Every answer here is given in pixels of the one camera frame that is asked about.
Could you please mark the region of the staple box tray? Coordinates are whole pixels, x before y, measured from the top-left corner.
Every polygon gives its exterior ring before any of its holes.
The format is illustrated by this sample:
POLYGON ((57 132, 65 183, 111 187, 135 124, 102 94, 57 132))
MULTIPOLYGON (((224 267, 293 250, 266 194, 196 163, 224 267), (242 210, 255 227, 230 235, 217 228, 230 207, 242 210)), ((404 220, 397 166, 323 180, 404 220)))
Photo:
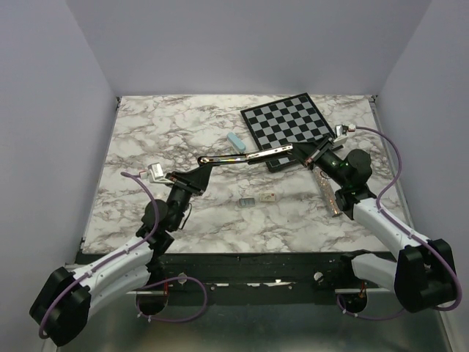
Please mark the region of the staple box tray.
POLYGON ((241 198, 238 200, 238 205, 241 208, 250 208, 250 207, 255 206, 255 204, 256 204, 255 199, 252 197, 241 198))

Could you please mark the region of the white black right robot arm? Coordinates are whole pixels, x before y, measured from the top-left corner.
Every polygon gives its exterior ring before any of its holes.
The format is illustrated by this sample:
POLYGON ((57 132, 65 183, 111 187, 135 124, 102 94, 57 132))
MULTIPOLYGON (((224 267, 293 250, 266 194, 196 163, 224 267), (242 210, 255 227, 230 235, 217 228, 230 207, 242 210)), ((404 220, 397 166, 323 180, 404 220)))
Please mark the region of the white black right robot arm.
POLYGON ((362 279, 371 281, 394 293, 408 312, 457 308, 462 288, 450 245, 414 231, 381 205, 367 185, 372 176, 370 154, 354 149, 340 158, 331 147, 328 138, 295 143, 292 155, 308 169, 318 167, 339 185, 335 196, 341 211, 370 230, 395 259, 357 254, 338 267, 338 281, 345 287, 354 287, 362 279))

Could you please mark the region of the cream staple box sleeve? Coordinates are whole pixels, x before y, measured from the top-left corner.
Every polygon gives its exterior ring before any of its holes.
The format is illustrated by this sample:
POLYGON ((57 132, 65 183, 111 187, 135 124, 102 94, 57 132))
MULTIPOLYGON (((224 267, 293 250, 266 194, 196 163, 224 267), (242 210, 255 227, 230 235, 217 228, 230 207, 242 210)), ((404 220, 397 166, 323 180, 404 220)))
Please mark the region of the cream staple box sleeve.
POLYGON ((274 193, 260 193, 259 194, 259 201, 260 202, 275 202, 276 195, 274 193))

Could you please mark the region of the black stapler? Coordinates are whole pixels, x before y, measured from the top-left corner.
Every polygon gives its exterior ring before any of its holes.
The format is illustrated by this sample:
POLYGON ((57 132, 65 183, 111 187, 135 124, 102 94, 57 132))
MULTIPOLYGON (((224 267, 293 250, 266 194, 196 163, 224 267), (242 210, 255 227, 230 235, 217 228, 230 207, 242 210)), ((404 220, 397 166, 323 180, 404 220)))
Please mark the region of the black stapler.
POLYGON ((263 162, 286 158, 292 154, 293 144, 286 144, 280 147, 273 147, 252 153, 236 155, 211 155, 197 158, 198 165, 221 166, 228 164, 260 164, 263 162))

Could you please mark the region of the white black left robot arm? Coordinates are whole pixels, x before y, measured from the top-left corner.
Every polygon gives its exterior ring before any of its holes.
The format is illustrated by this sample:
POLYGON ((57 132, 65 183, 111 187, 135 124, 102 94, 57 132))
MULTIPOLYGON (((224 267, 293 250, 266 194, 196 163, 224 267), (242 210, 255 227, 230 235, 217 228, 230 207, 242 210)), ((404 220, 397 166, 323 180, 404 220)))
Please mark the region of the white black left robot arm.
POLYGON ((157 288, 163 273, 155 265, 173 243, 171 233, 182 227, 191 198, 206 191, 211 172, 212 166, 203 165, 164 174, 158 163, 137 175, 123 172, 140 186, 144 180, 170 186, 168 199, 151 197, 137 233, 112 253, 79 269, 60 267, 51 273, 29 311, 40 338, 66 345, 108 302, 136 288, 157 288))

